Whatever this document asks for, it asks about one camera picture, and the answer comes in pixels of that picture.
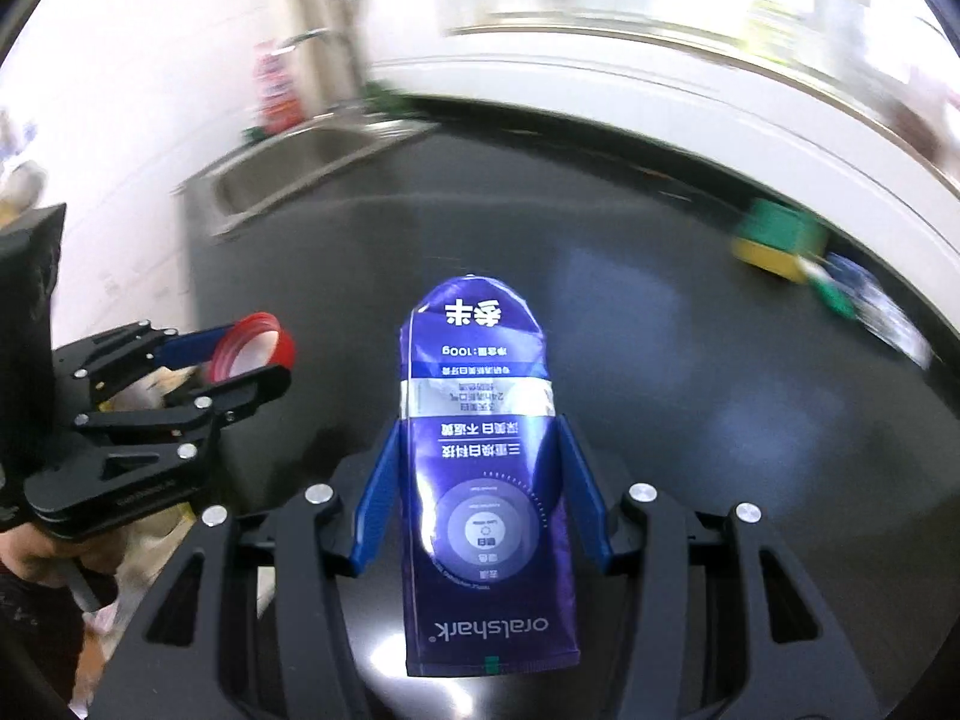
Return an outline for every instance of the black sleeve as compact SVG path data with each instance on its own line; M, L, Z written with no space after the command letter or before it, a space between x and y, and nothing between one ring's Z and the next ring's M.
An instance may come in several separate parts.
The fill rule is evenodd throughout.
M83 615L70 590L23 581L0 562L0 613L51 687L69 702L83 649Z

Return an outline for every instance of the backsplash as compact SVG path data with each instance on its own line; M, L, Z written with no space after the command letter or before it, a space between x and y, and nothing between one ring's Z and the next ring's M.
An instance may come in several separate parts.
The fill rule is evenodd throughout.
M268 0L42 0L0 67L37 123L41 204L67 203L55 346L150 317L192 324L176 186L240 145Z

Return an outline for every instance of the green and yellow box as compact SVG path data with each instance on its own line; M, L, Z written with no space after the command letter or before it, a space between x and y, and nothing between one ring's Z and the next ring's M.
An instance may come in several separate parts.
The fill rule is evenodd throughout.
M802 283L806 275L798 258L818 258L826 242L826 230L812 215L771 200L756 200L736 229L733 254L771 274Z

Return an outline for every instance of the dark tabletop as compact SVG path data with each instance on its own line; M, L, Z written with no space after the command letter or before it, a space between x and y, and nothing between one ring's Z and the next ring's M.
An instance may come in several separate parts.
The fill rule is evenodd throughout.
M547 333L558 410L636 481L771 517L889 707L960 613L960 422L942 388L855 323L731 256L741 211L677 178L536 138L442 129L287 202L230 240L187 208L200 326L257 310L296 340L289 394L224 435L250 508L370 445L397 411L397 327L433 286L488 274ZM400 529L342 581L357 665L398 716L596 714L624 586L578 570L582 665L403 675Z

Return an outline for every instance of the silver screw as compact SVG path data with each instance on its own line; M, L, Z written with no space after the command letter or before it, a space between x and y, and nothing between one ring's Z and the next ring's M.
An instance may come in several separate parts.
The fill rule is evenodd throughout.
M223 525L227 521L227 509L219 504L203 510L200 519L208 528L215 528L217 525Z
M656 488L654 485L646 485L640 482L636 485L630 485L630 498L638 503L651 503L656 501Z
M333 488L330 485L312 485L306 488L304 498L310 503L326 503L333 498Z
M760 517L763 517L760 507L754 506L752 503L741 503L736 507L736 518L743 522L751 524L760 522Z

